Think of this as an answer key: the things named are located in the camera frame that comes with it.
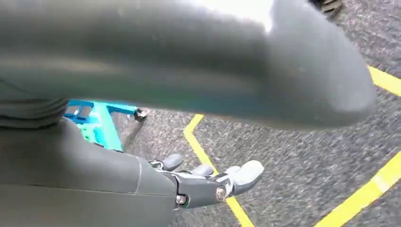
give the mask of metal screw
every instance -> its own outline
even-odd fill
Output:
[[[175,203],[178,205],[184,205],[187,202],[187,197],[183,195],[177,195],[175,198]]]
[[[146,113],[144,113],[144,112],[138,112],[138,117],[146,117]]]
[[[163,162],[158,161],[158,160],[153,160],[152,162],[149,162],[149,164],[155,169],[163,169],[164,168]]]
[[[216,200],[222,202],[226,199],[226,188],[224,186],[220,186],[216,189]]]

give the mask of teal metal frame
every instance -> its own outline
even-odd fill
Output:
[[[131,105],[71,100],[64,117],[73,120],[89,142],[123,152],[111,114],[116,112],[133,116],[137,109]]]

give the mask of bolt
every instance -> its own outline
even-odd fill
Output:
[[[138,116],[139,116],[139,117],[146,117],[146,114],[143,113],[143,112],[139,112],[139,113],[138,113]]]
[[[178,205],[184,205],[187,202],[187,197],[183,195],[177,195],[175,198],[175,203]]]
[[[216,200],[219,202],[223,202],[226,199],[226,188],[224,186],[220,186],[216,189]]]

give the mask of robotic hand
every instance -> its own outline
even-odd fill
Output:
[[[173,181],[177,187],[178,208],[195,208],[223,202],[226,198],[250,190],[260,179],[264,167],[259,161],[249,161],[243,166],[232,166],[224,173],[213,174],[213,168],[200,165],[191,171],[173,172],[182,162],[179,154],[160,161],[148,161],[160,173]]]

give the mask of yellow floor marking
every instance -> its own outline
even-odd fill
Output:
[[[315,227],[341,227],[363,208],[383,195],[401,178],[401,152],[398,152],[358,191],[318,222]]]
[[[370,75],[372,76],[372,80],[377,86],[386,89],[396,96],[401,96],[401,79],[398,79],[397,77],[373,67],[368,66],[368,68]]]
[[[210,161],[209,157],[206,155],[205,151],[203,150],[202,146],[196,140],[195,136],[193,135],[193,130],[198,125],[198,123],[202,120],[203,115],[196,114],[191,122],[185,127],[184,129],[184,136],[187,139],[188,143],[192,147],[195,154],[198,156],[199,160],[202,164],[210,165],[213,167],[214,174],[218,174],[217,169],[214,167],[212,162]],[[238,201],[235,197],[228,198],[226,200],[228,206],[234,213],[235,217],[241,223],[242,227],[254,227],[252,221],[249,219],[248,215],[245,213],[244,209],[242,209],[241,205],[239,205]]]

